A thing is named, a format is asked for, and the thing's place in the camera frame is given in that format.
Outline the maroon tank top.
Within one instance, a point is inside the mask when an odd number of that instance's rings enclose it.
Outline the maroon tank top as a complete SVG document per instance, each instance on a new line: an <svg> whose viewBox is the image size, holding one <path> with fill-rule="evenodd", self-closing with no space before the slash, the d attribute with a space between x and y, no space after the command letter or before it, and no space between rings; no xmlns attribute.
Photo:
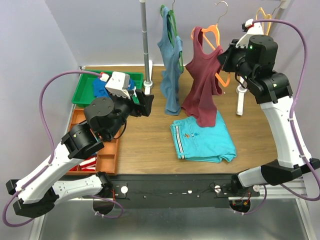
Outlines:
<svg viewBox="0 0 320 240"><path fill-rule="evenodd" d="M216 77L221 70L218 56L223 49L218 46L210 54L204 53L203 32L199 26L194 29L192 41L193 58L185 68L193 78L193 83L181 108L188 116L194 117L200 127L214 127L218 110L213 96L223 93Z"/></svg>

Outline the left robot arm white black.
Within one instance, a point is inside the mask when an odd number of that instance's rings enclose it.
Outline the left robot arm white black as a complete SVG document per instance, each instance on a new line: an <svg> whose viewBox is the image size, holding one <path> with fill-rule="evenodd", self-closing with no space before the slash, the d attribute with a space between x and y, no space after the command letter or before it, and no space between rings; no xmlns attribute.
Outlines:
<svg viewBox="0 0 320 240"><path fill-rule="evenodd" d="M23 179L6 183L8 193L17 198L13 203L16 215L34 219L61 202L82 196L105 198L111 193L113 184L101 171L80 180L60 181L60 178L103 149L105 142L115 139L129 116L151 114L154 96L139 89L135 93L138 103L121 96L94 99L83 110L85 120L62 137L54 154Z"/></svg>

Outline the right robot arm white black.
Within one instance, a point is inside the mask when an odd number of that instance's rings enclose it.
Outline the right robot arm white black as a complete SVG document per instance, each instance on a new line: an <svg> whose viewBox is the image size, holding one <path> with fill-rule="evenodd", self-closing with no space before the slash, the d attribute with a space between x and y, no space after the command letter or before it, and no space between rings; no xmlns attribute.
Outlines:
<svg viewBox="0 0 320 240"><path fill-rule="evenodd" d="M270 36L258 34L233 39L218 56L222 69L246 82L265 114L276 145L277 159L232 176L230 191L241 196L254 185L281 185L319 169L320 161L306 148L293 105L293 91L288 77L274 71L278 44Z"/></svg>

